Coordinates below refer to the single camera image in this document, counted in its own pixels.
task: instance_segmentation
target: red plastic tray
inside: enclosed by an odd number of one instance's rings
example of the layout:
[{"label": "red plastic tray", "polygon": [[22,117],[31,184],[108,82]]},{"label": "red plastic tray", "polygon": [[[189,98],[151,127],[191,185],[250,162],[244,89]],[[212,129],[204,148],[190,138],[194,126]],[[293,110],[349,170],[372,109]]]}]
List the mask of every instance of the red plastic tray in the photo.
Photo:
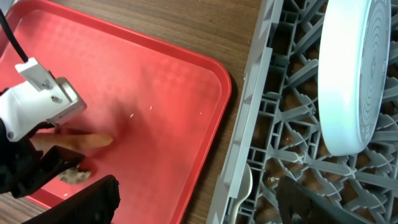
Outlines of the red plastic tray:
[{"label": "red plastic tray", "polygon": [[[121,194],[113,223],[179,223],[231,93],[225,68],[50,1],[18,2],[7,19],[28,56],[86,101],[68,126],[116,138],[84,161],[93,171],[84,184],[53,179],[30,199],[50,208],[113,174]],[[3,33],[0,53],[0,89],[22,82]]]}]

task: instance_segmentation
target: gray plastic rack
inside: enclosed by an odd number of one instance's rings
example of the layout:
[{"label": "gray plastic rack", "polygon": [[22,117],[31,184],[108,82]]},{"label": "gray plastic rack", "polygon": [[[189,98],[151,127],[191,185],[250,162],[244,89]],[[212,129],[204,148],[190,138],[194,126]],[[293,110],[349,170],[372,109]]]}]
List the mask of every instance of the gray plastic rack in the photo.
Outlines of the gray plastic rack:
[{"label": "gray plastic rack", "polygon": [[[391,3],[394,40],[398,0]],[[262,0],[207,224],[227,222],[246,163],[253,188],[239,208],[241,223],[282,223],[275,188],[285,175],[365,223],[398,223],[398,42],[391,42],[392,66],[371,143],[359,154],[333,157],[322,141],[317,108],[317,52],[326,4]]]},{"label": "gray plastic rack", "polygon": [[19,0],[1,0],[0,9],[2,10],[2,13],[5,15],[10,9],[10,7],[18,1]]}]

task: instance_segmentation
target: black cable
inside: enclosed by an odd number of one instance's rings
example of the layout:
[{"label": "black cable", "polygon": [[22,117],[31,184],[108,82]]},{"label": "black cable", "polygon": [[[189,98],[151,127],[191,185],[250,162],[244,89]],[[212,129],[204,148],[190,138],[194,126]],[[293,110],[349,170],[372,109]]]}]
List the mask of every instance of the black cable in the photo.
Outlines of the black cable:
[{"label": "black cable", "polygon": [[4,33],[6,33],[8,40],[14,47],[15,51],[19,54],[21,59],[26,63],[29,58],[25,54],[22,47],[19,45],[17,39],[15,38],[14,34],[12,33],[10,26],[8,25],[6,17],[4,16],[4,14],[2,13],[1,10],[0,10],[0,24],[1,24],[2,29],[4,30]]}]

